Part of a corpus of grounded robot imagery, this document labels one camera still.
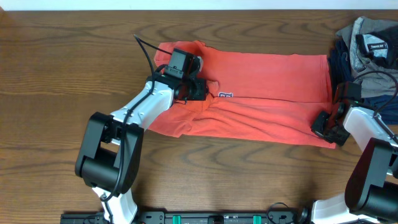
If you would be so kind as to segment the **orange soccer t-shirt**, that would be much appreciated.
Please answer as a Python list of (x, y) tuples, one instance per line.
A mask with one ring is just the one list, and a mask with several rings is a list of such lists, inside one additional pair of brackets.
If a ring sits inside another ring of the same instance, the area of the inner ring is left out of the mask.
[(331, 147), (311, 130), (332, 105), (325, 55), (224, 52), (196, 40), (161, 43), (155, 63), (168, 63), (174, 49), (203, 59), (209, 93), (204, 101), (175, 103), (151, 131)]

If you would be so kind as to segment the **black t-shirt orange contour print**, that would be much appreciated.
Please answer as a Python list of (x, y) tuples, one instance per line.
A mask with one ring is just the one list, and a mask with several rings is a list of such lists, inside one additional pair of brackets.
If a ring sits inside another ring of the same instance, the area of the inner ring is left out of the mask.
[(397, 70), (397, 26), (356, 35), (359, 51), (376, 65)]

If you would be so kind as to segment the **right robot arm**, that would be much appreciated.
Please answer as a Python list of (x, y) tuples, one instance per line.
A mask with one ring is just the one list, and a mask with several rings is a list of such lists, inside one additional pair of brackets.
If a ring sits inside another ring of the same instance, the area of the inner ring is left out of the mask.
[(343, 194), (313, 203), (312, 223), (396, 223), (397, 141), (381, 117), (367, 108), (351, 107), (343, 120), (362, 155)]

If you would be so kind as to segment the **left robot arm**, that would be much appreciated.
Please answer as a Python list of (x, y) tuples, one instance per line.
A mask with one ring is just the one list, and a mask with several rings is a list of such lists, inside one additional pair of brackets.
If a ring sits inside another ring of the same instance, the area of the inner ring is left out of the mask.
[(144, 133), (175, 101), (204, 101), (203, 78), (177, 78), (155, 72), (142, 91), (112, 112), (88, 120), (75, 174), (99, 197), (106, 223), (132, 223), (137, 214), (131, 187), (141, 158)]

